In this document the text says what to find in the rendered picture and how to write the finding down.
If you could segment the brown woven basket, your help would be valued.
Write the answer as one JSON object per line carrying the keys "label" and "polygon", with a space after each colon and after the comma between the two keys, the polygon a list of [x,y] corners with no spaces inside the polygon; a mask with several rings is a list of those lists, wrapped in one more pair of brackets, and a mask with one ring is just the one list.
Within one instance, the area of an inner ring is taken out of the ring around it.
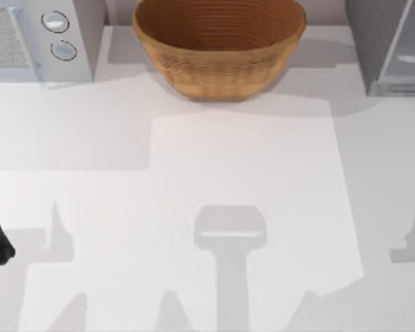
{"label": "brown woven basket", "polygon": [[298,0],[139,0],[132,28],[157,72],[195,100],[245,100],[285,67],[306,27]]}

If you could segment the pale microwave oven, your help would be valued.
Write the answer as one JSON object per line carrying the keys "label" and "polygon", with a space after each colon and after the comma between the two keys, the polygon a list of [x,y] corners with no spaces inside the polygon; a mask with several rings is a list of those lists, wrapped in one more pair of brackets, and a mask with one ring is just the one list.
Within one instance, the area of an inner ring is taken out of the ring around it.
{"label": "pale microwave oven", "polygon": [[[66,32],[51,33],[42,26],[41,15],[52,11],[68,17]],[[0,83],[92,82],[106,15],[105,0],[0,0]],[[50,45],[61,39],[76,47],[74,60],[52,56]]]}

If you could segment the plain round microwave knob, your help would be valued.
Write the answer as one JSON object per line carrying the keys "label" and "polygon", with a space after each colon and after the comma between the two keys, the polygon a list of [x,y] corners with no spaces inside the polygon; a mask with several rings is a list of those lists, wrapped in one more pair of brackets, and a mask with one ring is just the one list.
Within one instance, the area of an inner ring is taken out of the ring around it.
{"label": "plain round microwave knob", "polygon": [[77,57],[76,47],[66,40],[59,40],[50,45],[50,52],[52,56],[63,62],[69,62]]}

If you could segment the grey cabinet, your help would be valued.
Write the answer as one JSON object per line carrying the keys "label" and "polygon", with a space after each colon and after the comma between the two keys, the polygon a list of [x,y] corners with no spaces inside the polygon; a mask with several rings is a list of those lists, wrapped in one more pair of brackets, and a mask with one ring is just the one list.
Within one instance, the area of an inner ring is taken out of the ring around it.
{"label": "grey cabinet", "polygon": [[369,97],[415,97],[415,0],[345,0]]}

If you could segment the microwave knob with white bar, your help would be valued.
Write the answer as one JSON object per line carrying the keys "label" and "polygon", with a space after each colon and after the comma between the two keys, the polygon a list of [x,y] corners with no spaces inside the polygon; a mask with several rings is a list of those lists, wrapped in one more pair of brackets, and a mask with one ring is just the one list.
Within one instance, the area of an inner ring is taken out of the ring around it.
{"label": "microwave knob with white bar", "polygon": [[51,33],[64,33],[70,26],[68,17],[59,11],[52,11],[42,14],[41,24]]}

